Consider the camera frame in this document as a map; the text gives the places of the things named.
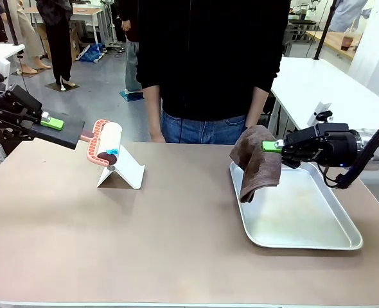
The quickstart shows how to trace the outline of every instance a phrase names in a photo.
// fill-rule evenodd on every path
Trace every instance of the white roller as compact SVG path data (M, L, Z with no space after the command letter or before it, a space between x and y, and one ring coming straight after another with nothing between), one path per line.
M100 145L98 146L97 154L104 152L114 154L118 158L122 133L123 129L118 123L109 122L105 124L100 134Z

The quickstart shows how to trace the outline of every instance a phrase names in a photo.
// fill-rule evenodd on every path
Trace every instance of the cardboard box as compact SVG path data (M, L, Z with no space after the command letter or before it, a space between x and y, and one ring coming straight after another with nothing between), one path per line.
M47 31L46 31L46 26L45 24L40 24L37 26L37 31L42 39L42 43L44 44L44 48L46 50L46 53L48 55L48 58L51 60L51 50L49 48L49 42L47 38ZM78 44L78 34L76 29L71 29L70 30L70 45L71 45L71 58L73 59L73 62L75 59L78 57L80 54L80 46Z

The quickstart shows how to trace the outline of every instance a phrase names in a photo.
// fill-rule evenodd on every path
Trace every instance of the tray rim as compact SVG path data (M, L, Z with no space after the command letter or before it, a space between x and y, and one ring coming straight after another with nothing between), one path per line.
M303 163L303 164L308 164L308 165L311 165L312 167L315 167L313 164L310 164L310 163ZM255 238L253 238L250 233L248 232L247 230L247 227L246 227L246 224L245 224L245 220L244 220L244 216L242 214L242 208L241 208L241 202L240 202L240 196L239 194L237 193L237 188L236 188L236 184L235 184L235 181L234 181L234 175L233 175L233 169L234 168L240 168L239 166L237 166L234 162L231 162L230 165L229 165L229 172L231 174L231 180L233 182L233 186L234 186L234 192L235 192L235 196L236 196L236 201L238 202L238 208L240 210L240 216L241 216L241 220L242 220L242 225L243 225L243 229L245 230L245 233L247 234L247 237L250 239L251 242L253 242L255 245L259 246L259 247L263 247L263 248L286 248L286 249L311 249L311 250L338 250L338 251L355 251L355 250L359 250L363 247L364 245L364 238L362 237L362 234L359 232L357 226L354 224L354 222L352 221L351 217L348 215L348 213L346 212L345 208L342 206L341 202L338 200L337 196L333 193L332 189L327 187L328 190L331 192L332 196L338 201L343 213L345 214L345 216L347 217L347 219L349 220L349 222L351 223L352 227L354 228L354 230L357 232L357 234L359 235L360 237L360 243L354 247L335 247L335 246L320 246L320 247L316 247L316 246L299 246L299 245L294 245L294 246L289 246L289 245L278 245L278 244L274 244L274 245L268 245L268 244L263 244L257 240L255 240ZM283 169L286 169L288 168L287 166L284 166L282 165L282 168Z

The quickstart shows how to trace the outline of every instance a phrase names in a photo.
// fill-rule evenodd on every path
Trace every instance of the blue mat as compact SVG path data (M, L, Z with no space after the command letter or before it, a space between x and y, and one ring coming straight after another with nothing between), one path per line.
M123 97L123 99L125 99L128 102L130 102L130 101L139 101L141 99L144 99L144 94L143 93L129 93L129 94L125 94L124 91L121 91L119 94Z

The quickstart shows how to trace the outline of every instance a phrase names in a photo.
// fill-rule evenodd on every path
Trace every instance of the hand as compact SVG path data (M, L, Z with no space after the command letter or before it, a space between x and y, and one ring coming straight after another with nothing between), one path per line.
M127 32L129 29L131 29L131 22L130 21L123 21L121 23L121 27L125 32Z
M151 136L151 141L155 143L166 143L165 138L161 133L158 135Z
M8 22L8 20L7 20L7 14L2 13L0 16L1 16L1 19L3 20L3 22Z

